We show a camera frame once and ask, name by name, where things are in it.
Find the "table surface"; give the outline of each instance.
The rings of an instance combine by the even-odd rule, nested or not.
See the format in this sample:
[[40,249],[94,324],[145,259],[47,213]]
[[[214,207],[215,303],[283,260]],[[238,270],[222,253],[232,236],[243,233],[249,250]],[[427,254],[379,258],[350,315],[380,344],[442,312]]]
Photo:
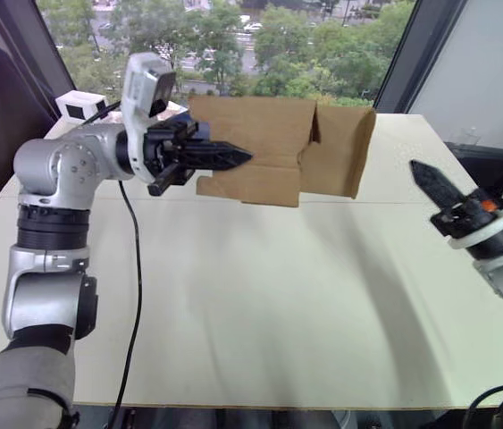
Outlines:
[[[195,195],[195,180],[151,198],[130,181],[145,297],[124,402],[450,408],[502,384],[503,301],[429,224],[412,158],[474,187],[422,116],[395,114],[378,115],[356,200],[244,205]],[[0,311],[17,189],[13,179],[0,195]],[[96,330],[76,345],[75,400],[110,404],[137,298],[115,182],[90,224],[100,299]]]

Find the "black cable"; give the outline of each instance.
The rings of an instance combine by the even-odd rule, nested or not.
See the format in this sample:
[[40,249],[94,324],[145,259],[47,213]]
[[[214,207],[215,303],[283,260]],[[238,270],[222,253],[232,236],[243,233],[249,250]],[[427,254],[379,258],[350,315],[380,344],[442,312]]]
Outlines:
[[136,308],[136,321],[134,322],[134,328],[132,329],[132,335],[130,336],[130,344],[128,345],[128,353],[126,354],[126,363],[124,364],[124,372],[122,374],[122,381],[120,384],[120,391],[118,391],[118,398],[114,404],[114,411],[108,422],[107,429],[113,429],[116,423],[116,417],[118,417],[118,412],[122,406],[122,397],[124,396],[124,391],[126,390],[126,382],[128,381],[128,372],[130,370],[130,361],[132,360],[132,350],[134,350],[134,342],[136,342],[136,335],[138,334],[138,327],[140,325],[140,314],[142,313],[142,264],[140,259],[140,235],[138,229],[138,220],[134,214],[134,209],[128,200],[126,195],[126,190],[124,189],[124,184],[122,181],[118,181],[118,186],[120,187],[120,192],[122,193],[122,198],[124,198],[124,203],[130,212],[130,217],[134,223],[134,240],[136,242],[136,269],[138,271],[138,306]]
[[474,416],[474,412],[477,409],[477,406],[480,405],[482,401],[489,398],[489,396],[499,393],[500,391],[503,391],[503,384],[498,387],[494,387],[493,389],[489,389],[488,391],[485,391],[480,396],[475,398],[474,402],[472,402],[472,405],[470,405],[467,411],[465,412],[464,422],[462,423],[462,429],[470,428],[470,424],[472,423],[472,417]]
[[109,114],[112,110],[118,108],[120,106],[120,100],[118,100],[116,103],[112,103],[111,105],[108,105],[102,110],[99,110],[92,116],[90,116],[86,121],[82,123],[82,125],[86,125],[88,123],[94,122],[96,119],[103,117],[106,114]]

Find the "window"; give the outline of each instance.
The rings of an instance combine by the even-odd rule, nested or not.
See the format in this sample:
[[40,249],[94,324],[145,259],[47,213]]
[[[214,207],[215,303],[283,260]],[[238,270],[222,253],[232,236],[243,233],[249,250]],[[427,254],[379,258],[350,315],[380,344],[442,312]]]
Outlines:
[[37,0],[76,87],[120,97],[127,56],[155,51],[190,94],[372,105],[409,0]]

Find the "tabletop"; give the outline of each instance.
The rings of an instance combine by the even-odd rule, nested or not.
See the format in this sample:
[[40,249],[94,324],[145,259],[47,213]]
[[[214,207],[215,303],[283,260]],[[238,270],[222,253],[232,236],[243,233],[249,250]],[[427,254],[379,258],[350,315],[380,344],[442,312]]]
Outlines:
[[[452,408],[502,384],[503,300],[428,222],[412,158],[474,188],[425,119],[401,114],[378,115],[356,200],[245,205],[197,196],[195,180],[151,198],[129,181],[144,307],[124,402]],[[17,189],[0,195],[0,311]],[[76,344],[74,399],[111,404],[137,298],[115,182],[96,194],[88,244],[98,317]]]

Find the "cardboard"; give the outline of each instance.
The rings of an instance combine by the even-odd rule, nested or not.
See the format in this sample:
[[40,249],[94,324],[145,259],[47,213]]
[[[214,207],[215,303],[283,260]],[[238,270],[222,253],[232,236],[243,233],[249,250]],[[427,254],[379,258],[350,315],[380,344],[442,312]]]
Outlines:
[[355,197],[375,113],[314,100],[202,97],[191,116],[209,122],[211,139],[252,152],[251,161],[197,180],[197,194],[246,203],[298,206],[298,194]]

